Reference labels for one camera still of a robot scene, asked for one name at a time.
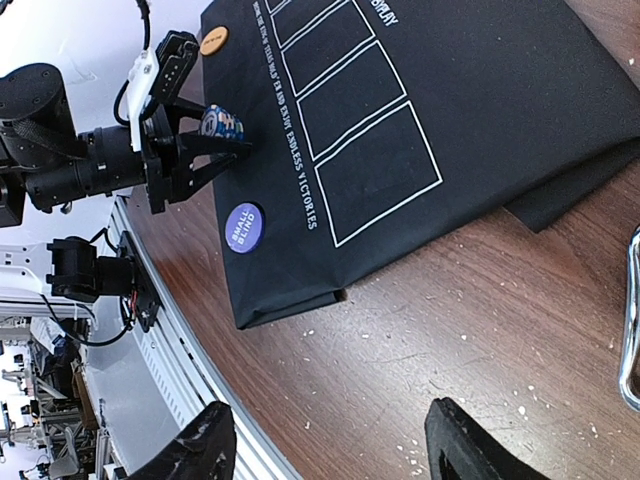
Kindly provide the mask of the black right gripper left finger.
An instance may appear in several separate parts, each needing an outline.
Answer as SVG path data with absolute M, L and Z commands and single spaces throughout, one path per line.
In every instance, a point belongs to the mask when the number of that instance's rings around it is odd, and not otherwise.
M 128 479 L 232 479 L 236 449 L 232 409 L 214 401 Z

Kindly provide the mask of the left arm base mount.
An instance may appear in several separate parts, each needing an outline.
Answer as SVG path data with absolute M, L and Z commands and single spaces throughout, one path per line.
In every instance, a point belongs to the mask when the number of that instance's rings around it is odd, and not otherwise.
M 46 245 L 52 271 L 45 276 L 51 293 L 81 303 L 118 297 L 125 303 L 125 318 L 147 333 L 155 324 L 162 302 L 127 230 L 114 243 L 108 229 L 91 239 L 70 236 Z

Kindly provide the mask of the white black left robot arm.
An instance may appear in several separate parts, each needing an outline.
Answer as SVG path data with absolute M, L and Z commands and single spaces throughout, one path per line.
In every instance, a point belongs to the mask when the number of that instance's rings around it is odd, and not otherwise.
M 131 128 L 78 134 L 63 77 L 47 63 L 18 68 L 1 80 L 1 224 L 21 225 L 31 203 L 56 206 L 142 185 L 152 213 L 183 202 L 247 158 L 251 145 L 227 136 L 182 133 L 183 118 L 202 105 L 176 94 L 152 97 Z

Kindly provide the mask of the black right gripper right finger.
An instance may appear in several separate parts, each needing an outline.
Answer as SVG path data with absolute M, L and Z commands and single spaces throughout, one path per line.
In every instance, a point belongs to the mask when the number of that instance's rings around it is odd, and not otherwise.
M 432 479 L 544 479 L 449 397 L 432 401 L 424 421 Z

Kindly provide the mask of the purple small blind button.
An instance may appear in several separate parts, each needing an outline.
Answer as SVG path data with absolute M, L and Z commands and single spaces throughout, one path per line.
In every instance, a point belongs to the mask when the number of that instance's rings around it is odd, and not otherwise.
M 237 205 L 225 223 L 227 246 L 237 254 L 252 252 L 261 243 L 264 226 L 264 215 L 256 204 L 245 202 Z

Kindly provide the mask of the orange big blind button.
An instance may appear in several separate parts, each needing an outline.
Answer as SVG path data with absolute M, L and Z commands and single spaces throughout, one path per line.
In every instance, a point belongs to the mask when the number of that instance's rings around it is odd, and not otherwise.
M 215 55 L 220 52 L 230 38 L 228 27 L 219 25 L 211 29 L 200 43 L 200 54 L 203 57 Z

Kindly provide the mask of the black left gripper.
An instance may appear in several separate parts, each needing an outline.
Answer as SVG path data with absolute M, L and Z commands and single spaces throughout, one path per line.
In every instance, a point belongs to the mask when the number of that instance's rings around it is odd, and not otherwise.
M 249 157 L 251 143 L 179 132 L 183 118 L 200 120 L 205 110 L 177 97 L 142 123 L 142 158 L 152 213 L 164 212 L 167 203 L 188 200 L 234 162 Z

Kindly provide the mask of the poker chip row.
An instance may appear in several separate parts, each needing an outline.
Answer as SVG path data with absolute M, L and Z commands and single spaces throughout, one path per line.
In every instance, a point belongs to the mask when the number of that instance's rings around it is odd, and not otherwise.
M 243 122 L 234 114 L 216 104 L 205 108 L 199 132 L 208 137 L 242 142 L 245 140 Z

